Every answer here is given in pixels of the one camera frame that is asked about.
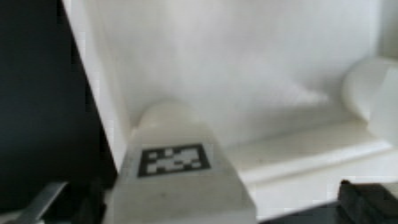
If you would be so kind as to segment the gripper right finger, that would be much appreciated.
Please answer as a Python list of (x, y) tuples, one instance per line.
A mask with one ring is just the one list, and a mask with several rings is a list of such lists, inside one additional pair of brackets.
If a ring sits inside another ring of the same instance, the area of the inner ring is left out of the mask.
[(336, 224), (398, 224), (398, 182), (341, 181)]

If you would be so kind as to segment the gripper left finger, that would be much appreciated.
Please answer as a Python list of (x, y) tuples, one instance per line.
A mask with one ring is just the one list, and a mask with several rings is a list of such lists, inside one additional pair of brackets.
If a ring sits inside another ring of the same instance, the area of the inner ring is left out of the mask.
[(101, 224), (105, 210), (97, 180), (49, 182), (10, 224)]

